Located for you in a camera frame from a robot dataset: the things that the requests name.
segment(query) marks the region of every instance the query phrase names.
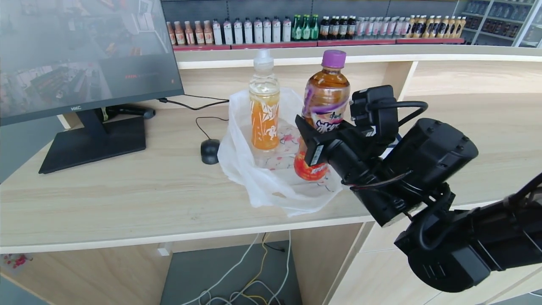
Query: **plastic bag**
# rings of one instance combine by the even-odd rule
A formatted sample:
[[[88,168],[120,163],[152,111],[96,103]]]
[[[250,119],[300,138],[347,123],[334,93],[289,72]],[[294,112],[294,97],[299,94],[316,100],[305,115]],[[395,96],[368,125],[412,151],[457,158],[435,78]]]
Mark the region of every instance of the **plastic bag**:
[[[229,123],[218,149],[218,160],[230,180],[244,185],[253,207],[279,206],[288,216],[322,209],[342,190],[339,175],[329,167],[323,180],[305,181],[294,171],[299,147],[295,116],[303,100],[290,88],[281,88],[279,101],[280,144],[261,153],[250,143],[252,126],[248,90],[230,96]]]

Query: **robotic arm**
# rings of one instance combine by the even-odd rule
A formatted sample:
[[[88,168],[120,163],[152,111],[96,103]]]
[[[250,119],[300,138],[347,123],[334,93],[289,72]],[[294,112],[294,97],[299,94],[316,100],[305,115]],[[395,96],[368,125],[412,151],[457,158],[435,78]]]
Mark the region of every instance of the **robotic arm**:
[[[397,108],[419,107],[398,120]],[[517,193],[470,211],[449,211],[455,194],[447,179],[476,158],[478,149],[461,131],[422,118],[397,146],[379,156],[399,126],[427,109],[397,101],[389,85],[352,95],[355,126],[343,121],[320,134],[302,117],[296,125],[307,144],[305,162],[329,163],[380,226],[407,216],[395,240],[412,271],[427,285],[450,293],[478,285],[491,271],[542,263],[542,174]],[[421,203],[426,207],[414,216]]]

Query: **green bottle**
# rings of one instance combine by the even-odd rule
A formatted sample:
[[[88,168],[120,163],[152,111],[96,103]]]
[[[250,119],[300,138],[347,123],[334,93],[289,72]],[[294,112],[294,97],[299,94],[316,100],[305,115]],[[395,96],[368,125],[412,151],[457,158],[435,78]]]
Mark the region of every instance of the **green bottle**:
[[[310,23],[310,15],[305,15],[303,17],[303,40],[309,40],[311,38],[311,23]]]
[[[319,33],[320,33],[320,27],[318,26],[318,15],[312,15],[311,40],[318,40]]]
[[[294,26],[292,27],[292,40],[301,40],[301,15],[295,15]]]

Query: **monitor screen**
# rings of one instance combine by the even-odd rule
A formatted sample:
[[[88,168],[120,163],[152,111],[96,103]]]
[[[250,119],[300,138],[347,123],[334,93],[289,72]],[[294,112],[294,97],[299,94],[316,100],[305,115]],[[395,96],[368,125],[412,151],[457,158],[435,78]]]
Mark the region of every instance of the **monitor screen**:
[[[0,124],[183,94],[160,0],[8,0]]]

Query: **computer mouse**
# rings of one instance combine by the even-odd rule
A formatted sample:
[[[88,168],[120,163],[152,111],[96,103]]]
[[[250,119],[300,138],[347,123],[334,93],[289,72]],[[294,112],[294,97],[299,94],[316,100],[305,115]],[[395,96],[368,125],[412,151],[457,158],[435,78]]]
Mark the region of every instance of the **computer mouse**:
[[[220,146],[220,140],[208,139],[202,142],[201,155],[202,162],[205,164],[218,163],[218,147]]]

